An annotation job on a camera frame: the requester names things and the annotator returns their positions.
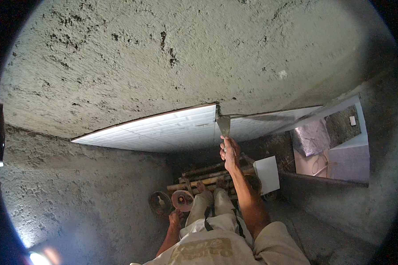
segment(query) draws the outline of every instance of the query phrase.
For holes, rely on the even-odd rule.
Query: putty knife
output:
[[[230,133],[230,116],[217,114],[215,117],[218,127],[220,128],[221,135],[227,137]],[[224,146],[224,152],[227,151],[227,146]]]

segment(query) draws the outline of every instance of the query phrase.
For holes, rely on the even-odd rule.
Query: leg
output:
[[[214,190],[215,215],[223,215],[225,213],[234,214],[234,206],[228,197],[227,191],[224,190],[225,186],[224,180],[219,179],[217,188]]]
[[[205,185],[198,183],[198,190],[201,192],[195,196],[189,217],[186,220],[186,227],[196,220],[205,218],[205,210],[212,203],[212,193],[206,189]]]

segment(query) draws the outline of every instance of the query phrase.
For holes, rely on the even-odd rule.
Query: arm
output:
[[[175,210],[170,214],[169,216],[170,226],[168,227],[167,236],[165,237],[164,243],[162,243],[161,248],[156,254],[156,257],[158,257],[167,249],[178,243],[178,239],[180,237],[179,236],[180,229],[181,229],[180,215],[182,215],[182,212],[180,210]]]
[[[224,166],[233,179],[246,227],[252,237],[256,239],[261,230],[270,223],[270,218],[261,197],[252,189],[240,170],[239,146],[230,137],[223,139],[224,144],[221,144],[220,151],[221,159],[226,161]],[[223,151],[224,146],[227,146],[226,153]]]

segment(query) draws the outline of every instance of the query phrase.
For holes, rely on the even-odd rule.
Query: bare foot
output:
[[[203,184],[202,181],[199,181],[199,182],[198,182],[197,188],[198,188],[198,191],[199,191],[200,193],[206,191],[206,186],[205,186],[205,184]]]
[[[227,188],[227,184],[226,184],[224,178],[219,178],[217,180],[217,188],[222,188],[222,189],[226,189]]]

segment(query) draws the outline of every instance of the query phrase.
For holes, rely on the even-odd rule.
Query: black strap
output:
[[[233,208],[233,212],[234,212],[234,216],[236,216],[236,223],[237,223],[237,226],[239,227],[239,236],[241,236],[241,237],[243,237],[243,238],[246,238],[245,235],[244,235],[244,233],[243,233],[243,227],[240,225],[239,219],[237,218],[237,215],[236,215],[236,208]]]
[[[208,218],[208,216],[209,216],[209,213],[210,213],[210,211],[211,211],[211,207],[207,207],[206,208],[206,210],[205,210],[205,228],[206,228],[206,230],[207,231],[212,231],[212,230],[214,230],[213,228],[212,228],[212,226],[208,223],[208,221],[206,220],[207,218]]]

